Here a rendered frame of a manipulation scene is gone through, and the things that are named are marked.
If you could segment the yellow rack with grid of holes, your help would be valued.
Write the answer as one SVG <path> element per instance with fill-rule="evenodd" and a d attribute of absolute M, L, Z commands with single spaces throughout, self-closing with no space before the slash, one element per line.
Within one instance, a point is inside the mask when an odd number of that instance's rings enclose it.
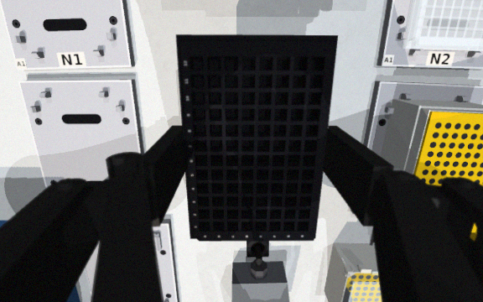
<path fill-rule="evenodd" d="M 483 185 L 483 105 L 392 99 L 381 157 L 426 184 L 465 177 Z"/>

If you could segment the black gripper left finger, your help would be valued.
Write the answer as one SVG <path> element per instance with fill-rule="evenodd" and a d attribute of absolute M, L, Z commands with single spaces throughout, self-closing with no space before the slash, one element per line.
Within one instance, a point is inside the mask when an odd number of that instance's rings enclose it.
<path fill-rule="evenodd" d="M 66 302 L 98 243 L 91 302 L 164 302 L 153 227 L 185 173 L 182 125 L 106 166 L 99 185 L 59 180 L 0 227 L 0 302 Z"/>

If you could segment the yellow waste bin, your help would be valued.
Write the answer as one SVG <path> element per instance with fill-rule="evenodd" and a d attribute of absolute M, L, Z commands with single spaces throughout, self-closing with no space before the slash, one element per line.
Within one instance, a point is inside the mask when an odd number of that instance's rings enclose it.
<path fill-rule="evenodd" d="M 477 234 L 477 230 L 476 232 L 472 232 L 471 235 L 470 235 L 470 238 L 474 241 L 475 238 L 476 238 L 476 234 Z"/>

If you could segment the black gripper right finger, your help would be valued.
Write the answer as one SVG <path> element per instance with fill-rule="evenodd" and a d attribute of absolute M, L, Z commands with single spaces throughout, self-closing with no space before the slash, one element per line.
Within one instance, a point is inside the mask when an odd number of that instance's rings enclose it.
<path fill-rule="evenodd" d="M 323 171 L 373 227 L 382 302 L 483 302 L 483 185 L 426 184 L 337 126 L 327 131 Z"/>

